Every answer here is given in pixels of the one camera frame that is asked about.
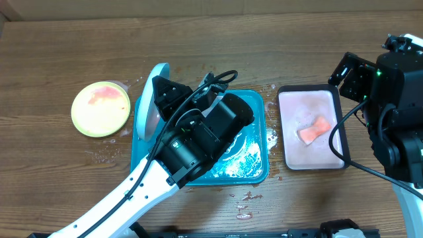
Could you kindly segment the light blue plate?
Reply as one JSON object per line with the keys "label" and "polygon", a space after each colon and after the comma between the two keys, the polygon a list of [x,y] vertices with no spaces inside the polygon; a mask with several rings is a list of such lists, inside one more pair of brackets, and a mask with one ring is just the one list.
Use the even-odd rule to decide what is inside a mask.
{"label": "light blue plate", "polygon": [[157,64],[150,72],[143,92],[141,94],[139,105],[137,106],[135,128],[137,135],[143,141],[149,141],[159,123],[160,116],[157,107],[154,103],[154,89],[153,89],[153,78],[156,76],[169,79],[170,66],[168,63]]}

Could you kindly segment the pink sponge with dark scourer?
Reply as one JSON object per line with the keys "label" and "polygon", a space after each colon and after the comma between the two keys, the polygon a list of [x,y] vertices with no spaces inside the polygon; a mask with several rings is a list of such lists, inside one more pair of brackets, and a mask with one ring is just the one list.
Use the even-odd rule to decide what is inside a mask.
{"label": "pink sponge with dark scourer", "polygon": [[311,126],[298,130],[297,135],[305,145],[310,145],[319,136],[328,132],[330,129],[330,122],[328,122],[325,117],[318,116]]}

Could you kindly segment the yellow-green plate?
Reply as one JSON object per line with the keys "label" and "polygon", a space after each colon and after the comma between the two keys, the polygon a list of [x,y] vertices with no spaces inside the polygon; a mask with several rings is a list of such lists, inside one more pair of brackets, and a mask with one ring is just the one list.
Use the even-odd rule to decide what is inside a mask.
{"label": "yellow-green plate", "polygon": [[71,120],[85,136],[102,138],[117,132],[131,112],[126,90],[111,81],[99,81],[82,89],[71,105]]}

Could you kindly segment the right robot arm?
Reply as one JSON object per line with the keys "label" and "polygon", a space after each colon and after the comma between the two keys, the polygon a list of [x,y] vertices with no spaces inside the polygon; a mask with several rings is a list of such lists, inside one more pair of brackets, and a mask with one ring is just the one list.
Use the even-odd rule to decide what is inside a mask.
{"label": "right robot arm", "polygon": [[422,236],[422,39],[388,35],[385,53],[370,62],[347,52],[328,79],[341,96],[356,101],[349,115],[362,111],[377,172],[330,150],[345,164],[390,182],[399,201],[406,233]]}

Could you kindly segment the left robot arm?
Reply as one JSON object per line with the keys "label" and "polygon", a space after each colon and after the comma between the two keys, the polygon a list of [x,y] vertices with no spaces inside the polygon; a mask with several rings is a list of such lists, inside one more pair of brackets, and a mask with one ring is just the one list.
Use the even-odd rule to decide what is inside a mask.
{"label": "left robot arm", "polygon": [[[146,130],[154,116],[165,121],[155,144],[111,193],[52,237],[122,237],[137,220],[187,183],[208,172],[236,135],[252,124],[252,108],[225,93],[238,76],[230,70],[207,73],[196,90],[160,72],[145,85],[136,129]],[[214,104],[218,93],[223,98]]]}

